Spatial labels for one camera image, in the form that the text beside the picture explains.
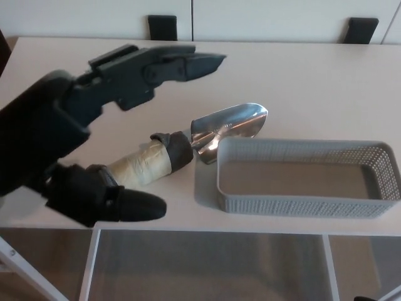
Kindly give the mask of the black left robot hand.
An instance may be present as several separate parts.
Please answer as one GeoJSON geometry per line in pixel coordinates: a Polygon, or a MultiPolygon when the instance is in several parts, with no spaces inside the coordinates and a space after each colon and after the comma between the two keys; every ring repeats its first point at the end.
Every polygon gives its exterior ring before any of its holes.
{"type": "Polygon", "coordinates": [[[124,45],[92,59],[78,77],[49,72],[1,110],[1,196],[27,187],[50,209],[89,228],[99,221],[163,218],[162,198],[111,183],[104,167],[59,160],[89,139],[89,125],[107,103],[130,110],[153,99],[164,82],[202,78],[223,60],[192,45],[124,45]]]}

